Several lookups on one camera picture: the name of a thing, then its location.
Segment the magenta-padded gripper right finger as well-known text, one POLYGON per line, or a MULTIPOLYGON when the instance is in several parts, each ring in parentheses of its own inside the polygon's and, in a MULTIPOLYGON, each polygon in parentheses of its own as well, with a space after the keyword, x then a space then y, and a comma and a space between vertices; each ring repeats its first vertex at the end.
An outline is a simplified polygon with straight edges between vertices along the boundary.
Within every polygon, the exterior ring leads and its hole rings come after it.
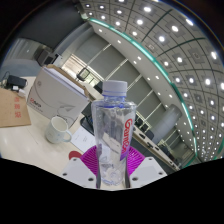
POLYGON ((133 147, 129 149, 125 177, 128 188, 140 188, 166 176, 153 157, 145 157, 133 147))

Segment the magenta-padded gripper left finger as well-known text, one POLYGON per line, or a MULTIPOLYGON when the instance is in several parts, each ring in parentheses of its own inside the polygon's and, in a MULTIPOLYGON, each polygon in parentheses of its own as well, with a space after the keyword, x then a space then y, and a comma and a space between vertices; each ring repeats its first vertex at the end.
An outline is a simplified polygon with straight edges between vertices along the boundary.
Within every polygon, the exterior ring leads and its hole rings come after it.
POLYGON ((71 151, 69 162, 63 169, 61 177, 81 187, 97 189, 99 175, 96 147, 91 147, 83 155, 71 151))

